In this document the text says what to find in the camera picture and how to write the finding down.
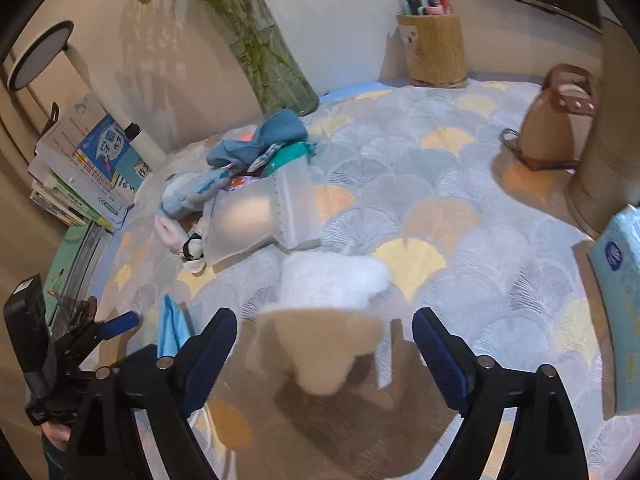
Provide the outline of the left human hand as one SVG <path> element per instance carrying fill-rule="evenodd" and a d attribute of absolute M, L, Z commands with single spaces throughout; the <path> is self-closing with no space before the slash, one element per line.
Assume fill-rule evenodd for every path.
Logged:
<path fill-rule="evenodd" d="M 48 420 L 41 425 L 41 432 L 46 439 L 58 450 L 65 452 L 70 442 L 70 427 L 60 424 L 56 420 Z"/>

